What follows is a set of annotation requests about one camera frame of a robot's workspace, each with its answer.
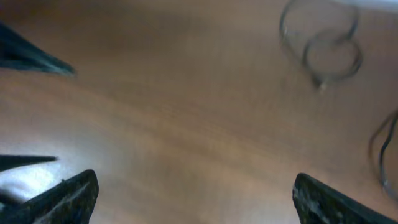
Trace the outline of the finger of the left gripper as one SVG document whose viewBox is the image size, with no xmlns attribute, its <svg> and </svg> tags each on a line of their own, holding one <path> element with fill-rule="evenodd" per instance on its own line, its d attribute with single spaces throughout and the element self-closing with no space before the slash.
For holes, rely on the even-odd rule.
<svg viewBox="0 0 398 224">
<path fill-rule="evenodd" d="M 55 156 L 1 155 L 1 171 L 44 162 L 53 162 L 57 159 Z"/>
<path fill-rule="evenodd" d="M 74 77 L 75 69 L 68 63 L 38 48 L 23 36 L 1 23 L 1 68 L 56 73 Z"/>
</svg>

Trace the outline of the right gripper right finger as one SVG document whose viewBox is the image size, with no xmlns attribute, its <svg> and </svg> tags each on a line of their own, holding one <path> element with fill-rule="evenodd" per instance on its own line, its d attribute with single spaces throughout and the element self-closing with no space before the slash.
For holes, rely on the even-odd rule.
<svg viewBox="0 0 398 224">
<path fill-rule="evenodd" d="M 292 199 L 301 224 L 397 224 L 305 173 L 296 176 Z"/>
</svg>

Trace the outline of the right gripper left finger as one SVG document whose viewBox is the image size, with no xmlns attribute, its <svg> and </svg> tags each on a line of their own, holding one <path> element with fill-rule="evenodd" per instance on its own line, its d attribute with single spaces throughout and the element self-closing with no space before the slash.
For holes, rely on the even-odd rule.
<svg viewBox="0 0 398 224">
<path fill-rule="evenodd" d="M 1 223 L 89 223 L 98 195 L 96 173 L 88 169 L 22 204 L 3 210 Z"/>
</svg>

